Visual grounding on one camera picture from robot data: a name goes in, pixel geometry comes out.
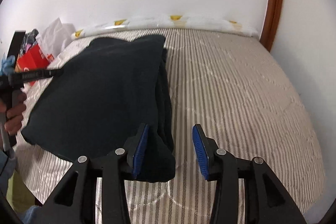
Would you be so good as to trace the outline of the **person's left hand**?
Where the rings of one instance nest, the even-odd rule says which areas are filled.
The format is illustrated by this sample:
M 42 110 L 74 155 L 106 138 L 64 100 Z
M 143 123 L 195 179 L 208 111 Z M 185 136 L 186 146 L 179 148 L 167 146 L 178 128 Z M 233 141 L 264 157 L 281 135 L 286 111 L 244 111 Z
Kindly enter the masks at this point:
M 23 113 L 26 111 L 25 101 L 27 96 L 25 93 L 20 92 L 17 96 L 18 104 L 11 109 L 7 110 L 6 104 L 1 100 L 1 113 L 6 113 L 9 119 L 5 123 L 5 130 L 10 136 L 14 136 L 22 128 Z

